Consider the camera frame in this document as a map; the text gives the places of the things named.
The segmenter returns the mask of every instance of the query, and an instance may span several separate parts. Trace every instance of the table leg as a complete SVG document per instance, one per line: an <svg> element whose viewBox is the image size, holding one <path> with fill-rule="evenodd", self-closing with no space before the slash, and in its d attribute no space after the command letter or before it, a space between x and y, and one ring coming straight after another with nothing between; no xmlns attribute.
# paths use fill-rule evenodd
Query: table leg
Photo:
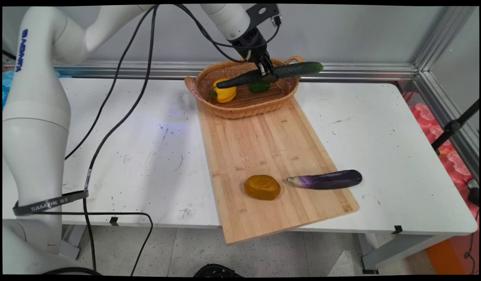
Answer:
<svg viewBox="0 0 481 281"><path fill-rule="evenodd" d="M66 256L76 260L79 255L79 242L81 237L83 237L86 225L84 224L74 224L69 225L62 237L62 243L60 244L60 255Z"/></svg>
<svg viewBox="0 0 481 281"><path fill-rule="evenodd" d="M400 234L383 246L377 247L375 235L373 238L371 235L374 234L359 234L360 246L363 252L362 262L365 270L377 270L377 267L380 265L401 260L451 237Z"/></svg>

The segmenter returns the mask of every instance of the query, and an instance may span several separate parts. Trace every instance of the black cable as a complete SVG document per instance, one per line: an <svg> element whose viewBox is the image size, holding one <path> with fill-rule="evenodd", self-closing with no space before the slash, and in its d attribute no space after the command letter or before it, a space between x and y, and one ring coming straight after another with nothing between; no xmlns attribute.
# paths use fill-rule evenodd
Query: black cable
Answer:
<svg viewBox="0 0 481 281"><path fill-rule="evenodd" d="M117 68L115 69L115 77L114 77L114 81L112 82L112 86L110 87L110 90L108 91L108 94L107 94L107 96L105 97L105 100L103 100L103 103L101 104L101 107L100 107L100 109L98 110L98 114L96 115L96 118L94 119L94 122L93 122L93 124L91 125L91 128L89 128L89 130L87 131L87 133L86 133L85 137L83 138L83 140L71 151L71 153L69 153L67 156L65 156L65 160L67 160L72 154L74 154L74 152L76 152L76 150L78 150L78 148L84 143L84 141L87 139L87 137L89 136L89 134L90 134L91 131L93 130L94 126L96 125L96 122L98 121L98 118L99 118L100 115L101 115L101 111L103 110L103 107L105 106L105 103L107 102L108 98L110 97L110 94L112 94L112 90L114 89L115 82L117 81L117 76L119 76L119 70L121 69L122 61L123 61L124 57L126 56L126 53L128 52L128 50L130 49L130 46L131 46L131 44L133 43L133 40L135 39L135 36L136 36L137 33L138 33L138 29L140 28L140 25L142 25L143 20L145 19L146 15L147 15L151 10L152 10L152 8L150 8L150 9L144 14L144 16L142 17L142 19L140 19L140 21L138 22L137 27L135 28L135 30L134 30L134 32L133 32L133 36L131 36L130 42L128 43L128 45L126 46L126 49L125 49L124 52L122 53L121 59L119 60L119 64L117 64Z"/></svg>
<svg viewBox="0 0 481 281"><path fill-rule="evenodd" d="M153 229L152 218L146 212L36 212L35 214L39 214L39 215L145 215L146 217L148 217L148 220L150 221L150 231L148 232L147 237L145 238L144 244L142 245L142 248L138 253L137 260L135 261L135 265L133 266L133 270L131 271L130 276L133 276L133 273L137 268L137 264L140 259L140 256L142 255L142 252L145 248L145 244L148 238L150 237L150 234L152 233L152 229Z"/></svg>
<svg viewBox="0 0 481 281"><path fill-rule="evenodd" d="M476 221L478 220L478 216L479 216L479 209L478 209L478 212L476 212L476 217L474 218ZM471 271L471 275L474 274L474 268L476 266L476 263L474 262L474 258L471 256L471 250L472 250L472 241L474 239L474 233L471 233L471 244L469 246L469 251L465 252L464 253L464 258L471 258L472 260L472 271Z"/></svg>
<svg viewBox="0 0 481 281"><path fill-rule="evenodd" d="M259 48L259 47L262 47L262 46L265 46L267 43L269 43L270 41L272 41L272 39L275 38L275 36L278 34L278 30L280 29L280 25L277 25L277 29L275 31L275 33L273 34L272 37L270 37L270 39L268 39L265 43L262 43L258 46L252 46L252 47L243 47L243 46L232 46L232 45L226 45L226 44L222 44L222 43L218 43L216 41L214 41L210 35L208 34L208 31L205 30L204 26L201 25L201 23L197 20L197 18L195 18L195 16L192 14L192 12L187 8L185 7L183 4L173 4L177 7L179 7L180 9L182 9L183 11L185 11L185 13L187 13L191 18L192 20L195 21L195 23L197 24L197 27L199 28L199 30L201 31L202 35L204 35L204 37L206 37L206 39L208 39L208 41L210 41L213 46L222 54L224 55L224 57L226 57L227 59L233 61L233 62L238 62L239 64L242 64L244 62L247 62L246 60L237 60L237 59L234 59L232 57L230 57L229 55L227 55L226 53L224 53L223 50L221 50L219 48L219 46L225 46L225 47L228 47L228 48L235 48L235 49L245 49L245 50L249 50L249 49L253 49L253 48ZM119 60L119 64L117 65L117 68L115 70L115 77L114 77L114 81L112 82L112 86L110 87L110 90L108 91L108 94L107 96L105 97L105 100L103 101L103 103L101 104L101 107L100 109L98 110L98 114L96 115L96 118L94 119L94 122L91 126L91 128L89 128L88 132L86 133L86 135L84 136L84 138L81 140L81 142L65 157L65 160L67 160L74 152L76 152L78 150L78 148L85 142L85 140L87 139L87 137L89 136L89 134L92 132L94 126L96 125L96 122L98 122L98 118L100 117L101 115L101 111L103 110L103 107L105 106L105 103L107 102L108 98L110 97L110 94L112 94L112 90L114 89L114 86L115 86L115 82L117 80L117 76L119 75L119 69L121 68L121 64L122 64L122 61L124 59L124 57L126 56L126 53L128 52L128 50L130 49L130 46L131 44L133 43L133 39L135 39L135 36L138 32L138 29L142 23L142 20L140 20L140 22L138 23L134 33L133 33L133 36L131 37L131 40L130 42L128 43L128 46L126 47L126 49L124 50L123 54L122 54L122 57L121 59Z"/></svg>
<svg viewBox="0 0 481 281"><path fill-rule="evenodd" d="M5 50L3 50L3 49L1 49L1 50L3 51L3 55L9 57L10 59L17 60L17 57L16 57L16 56L8 53L7 51L5 51Z"/></svg>
<svg viewBox="0 0 481 281"><path fill-rule="evenodd" d="M105 144L105 141L108 139L108 137L110 137L110 135L112 135L112 133L130 116L130 114L133 112L133 110L135 109L135 107L137 107L140 99L142 99L142 96L145 92L145 89L146 89L146 85L148 83L148 77L150 75L150 68L151 68L151 63L152 63L152 51L153 51L153 36L154 36L154 30L155 30L155 14L157 12L157 7L159 7L159 4L156 4L154 5L153 7L151 7L145 14L144 16L142 17L142 19L140 20L140 22L142 22L144 20L144 18L146 17L146 15L153 10L153 14L152 14L152 23L151 23L151 41L150 41L150 47L149 47L149 50L148 50L148 66L147 66L147 72L146 72L146 76L145 76L145 82L144 82L144 85L142 87L142 92L140 93L140 95L138 96L137 100L135 101L135 103L133 104L133 106L131 107L131 109L129 110L129 112L126 114L126 116L124 116L121 121L119 121L119 123L117 123L108 133L107 135L105 135L105 137L103 138L103 140L101 141L101 143L98 145L98 148L96 149L96 152L94 153L93 155L93 158L91 160L91 163L89 164L89 169L88 169L88 172L87 172L87 178L86 178L86 183L85 183L85 190L88 189L88 186L89 186L89 178L91 176L91 171L93 169L93 165L94 165L94 161L96 160L96 157L98 156L98 153L100 152L100 149L101 147L103 146L103 144ZM83 210L85 213L87 213L87 201L86 201L86 198L83 199ZM95 258L95 252L94 252L94 241L93 241L93 231L91 229L91 224L89 223L89 217L88 215L85 215L85 219L86 219L86 226L87 226L87 231L88 231L88 234L89 234L89 239L90 239L90 243L91 243L91 254L92 254L92 259L93 259L93 270L96 270L96 258Z"/></svg>
<svg viewBox="0 0 481 281"><path fill-rule="evenodd" d="M195 23L197 24L197 26L199 27L199 30L201 31L201 33L206 37L206 39L208 39L211 43L213 43L213 45L215 46L215 48L217 48L217 50L219 50L225 57L227 57L228 59L234 61L234 62L246 62L246 61L242 61L242 60L236 60L236 59L233 59L231 57L229 57L228 55L226 55L219 47L219 46L226 46L226 47L229 47L229 48L241 48L241 49L252 49L252 48L259 48L261 46L265 46L269 41L271 41L275 36L276 34L278 33L278 30L280 28L280 25L277 26L277 30L275 31L275 33L273 34L273 36L268 39L265 43L261 44L261 45L258 45L258 46L253 46L253 47L242 47L242 46L229 46L229 45L225 45L225 44L222 44L222 43L218 43L218 42L215 42L211 37L210 35L208 34L208 32L205 30L205 28L201 25L201 23L199 23L199 21L195 18L195 16L193 16L193 14L190 12L190 10L188 10L185 6L183 6L182 4L175 4L176 6L180 7L183 11L185 11L190 17L192 17L192 19L195 21ZM121 119L121 121L119 121L119 123L117 123L106 135L105 137L103 138L103 140L101 141L101 143L98 145L98 148L96 149L96 152L94 153L93 155L93 158L92 158L92 161L89 165L89 169L88 169L88 173L87 173L87 179L86 179L86 183L85 183L85 190L88 189L88 186L89 186L89 178L91 176L91 172L92 172L92 169L93 169L93 166L94 166L94 162L96 160L96 157L98 156L98 153L100 152L101 150L101 147L103 146L103 144L105 144L106 140L108 139L108 137L110 137L110 135L112 135L112 133L122 124L124 123L124 121L131 115L131 113L133 112L133 110L135 109L135 107L138 105L139 101L142 99L142 96L145 92L145 89L146 89L146 85L148 83L148 77L150 75L150 68L151 68L151 59L152 59L152 52L153 52L153 37L154 37L154 31L155 31L155 15L156 15L156 11L157 11L157 7L159 6L159 4L156 4L154 5L153 7L151 7L145 14L144 16L142 17L142 19L139 21L134 33L133 33L133 36L131 37L131 40L130 42L128 43L128 46L126 47L126 49L124 50L124 53L122 54L122 57L121 59L119 60L119 64L117 65L117 69L116 69L116 73L115 73L115 77L114 77L114 81L112 82L112 86L107 94L107 97L105 98L105 100L103 101L99 111L98 111L98 114L94 120L94 123L92 125L92 127L89 129L89 131L87 132L87 134L85 135L85 137L82 139L82 141L73 149L73 151L71 153L69 153L65 159L69 158L82 144L83 142L86 140L86 138L89 136L89 134L91 133L91 131L93 130L96 122L98 121L98 118L99 116L101 115L101 111L103 109L103 107L105 106L105 103L107 102L110 94L112 93L112 90L114 89L114 85L115 85L115 82L117 80L117 75L119 74L119 69L121 67L121 64L122 64L122 61L123 61L123 58L124 56L126 55L126 53L128 52L130 46L131 46L131 43L133 42L133 39L135 38L135 35L141 25L141 23L143 22L143 20L145 19L145 17L147 16L147 14L153 10L153 16L152 16L152 25L151 25L151 43L150 43L150 48L149 48L149 54L148 54L148 66L147 66L147 72L146 72L146 76L145 76L145 81L144 81L144 85L142 87L142 91L140 93L140 95L138 96L136 102L134 103L134 105L131 107L131 109L129 110L129 112ZM87 229L88 229L88 233L89 233L89 238L90 238L90 244L91 244L91 250L92 250L92 262L93 262L93 270L96 270L96 255L95 255L95 250L94 250L94 239L93 239L93 233L92 233L92 228L91 228L91 224L89 222L89 217L88 217L88 212L87 212L87 200L86 198L83 199L83 210L84 210L84 213L77 213L76 215L81 215L81 214L84 214L85 216L85 219L86 219L86 226L87 226Z"/></svg>
<svg viewBox="0 0 481 281"><path fill-rule="evenodd" d="M270 37L270 39L268 39L265 43L262 43L258 46L251 46L251 47L244 47L244 46L233 46L233 45L228 45L228 44L223 44L223 43L219 43L219 42L216 42L214 41L208 34L208 32L205 30L205 28L201 25L201 23L199 23L199 21L197 20L197 18L195 18L195 16L193 16L192 12L187 8L185 7L183 4L173 4L177 7L179 7L180 9L182 9L183 11L185 11L185 13L187 13L190 17L192 17L192 19L195 21L195 23L197 23L197 26L199 27L199 29L203 32L203 34L205 34L206 38L211 42L211 43L214 43L216 45L219 45L219 46L224 46L224 47L228 47L228 48L235 48L235 49L243 49L243 50L249 50L249 49L253 49L253 48L259 48L259 47L262 47L262 46L265 46L266 44L268 44L270 41L272 41L272 39L274 39L275 35L278 33L278 30L279 30L279 27L280 25L277 25L277 30L275 31L275 33L272 35L272 37Z"/></svg>
<svg viewBox="0 0 481 281"><path fill-rule="evenodd" d="M275 31L275 33L273 34L272 37L270 37L270 39L268 39L265 43L262 43L258 46L251 46L251 47L243 47L243 46L232 46L232 45L227 45L227 44L223 44L223 43L218 43L216 41L214 41L210 35L208 34L208 31L205 30L205 28L201 25L201 23L197 20L197 18L195 18L195 16L192 14L192 12L187 8L185 7L183 4L173 4L177 7L179 7L180 9L182 9L185 13L187 13L196 23L197 27L199 27L199 30L201 31L202 35L204 35L204 37L206 37L206 39L208 41L210 41L213 46L221 53L223 54L227 59L230 59L231 61L233 62L238 62L238 63L243 63L243 62L246 62L245 60L237 60L237 59L233 59L231 58L229 55L225 54L220 48L219 46L224 46L224 47L228 47L228 48L235 48L235 49L243 49L243 50L251 50L251 49L254 49L254 48L259 48L259 47L262 47L262 46L265 46L267 45L270 41L272 41L272 39L275 38L275 36L277 35L278 33L278 30L280 28L280 25L277 25L277 30Z"/></svg>
<svg viewBox="0 0 481 281"><path fill-rule="evenodd" d="M64 267L62 269L56 269L56 270L50 270L48 272L45 272L43 274L63 274L63 273L86 273L89 275L100 275L100 273L91 270L91 269L86 269L84 267Z"/></svg>

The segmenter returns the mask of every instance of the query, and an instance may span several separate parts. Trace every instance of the table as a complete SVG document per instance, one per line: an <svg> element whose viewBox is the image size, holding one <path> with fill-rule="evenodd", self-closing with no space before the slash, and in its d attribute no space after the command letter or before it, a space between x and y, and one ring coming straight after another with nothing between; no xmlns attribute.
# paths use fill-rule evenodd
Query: table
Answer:
<svg viewBox="0 0 481 281"><path fill-rule="evenodd" d="M111 79L61 78L71 103L69 153L94 120ZM128 112L143 80L118 80L91 135L65 162L63 192L81 190L101 139ZM360 210L295 231L362 233L364 265L373 269L477 225L437 155L392 84L301 82L295 98L336 167L364 179L351 187ZM182 80L150 80L133 114L101 149L89 186L90 212L143 211L156 226L221 225L204 151L195 98ZM3 219L14 219L16 185L3 160ZM79 212L82 201L63 206ZM93 216L110 225L112 216ZM85 224L65 215L64 224ZM120 226L145 226L122 215ZM377 247L371 233L401 235Z"/></svg>

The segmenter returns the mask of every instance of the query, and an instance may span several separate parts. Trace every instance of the purple eggplant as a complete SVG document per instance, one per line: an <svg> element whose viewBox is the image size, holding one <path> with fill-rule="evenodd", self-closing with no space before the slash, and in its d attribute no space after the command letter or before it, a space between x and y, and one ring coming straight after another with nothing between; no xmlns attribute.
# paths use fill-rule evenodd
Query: purple eggplant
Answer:
<svg viewBox="0 0 481 281"><path fill-rule="evenodd" d="M338 190L361 183L362 174L356 170L345 170L315 176L293 176L287 180L304 189Z"/></svg>

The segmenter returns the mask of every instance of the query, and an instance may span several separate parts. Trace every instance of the white robotic arm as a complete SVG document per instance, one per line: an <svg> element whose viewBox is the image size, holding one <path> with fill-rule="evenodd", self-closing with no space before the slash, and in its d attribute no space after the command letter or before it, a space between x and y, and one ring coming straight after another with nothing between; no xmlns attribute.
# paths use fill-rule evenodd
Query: white robotic arm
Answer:
<svg viewBox="0 0 481 281"><path fill-rule="evenodd" d="M64 64L84 61L122 26L152 6L102 6L95 23L87 30L55 7L31 7L26 12L2 124L3 156L17 184L18 207L62 196L71 108L55 75L52 59ZM201 4L201 7L230 41L241 39L252 28L240 4ZM45 211L61 212L62 207ZM19 218L3 221L4 273L36 274L71 263L62 259L51 262L51 255L60 250L60 215ZM32 249L38 252L31 254Z"/></svg>

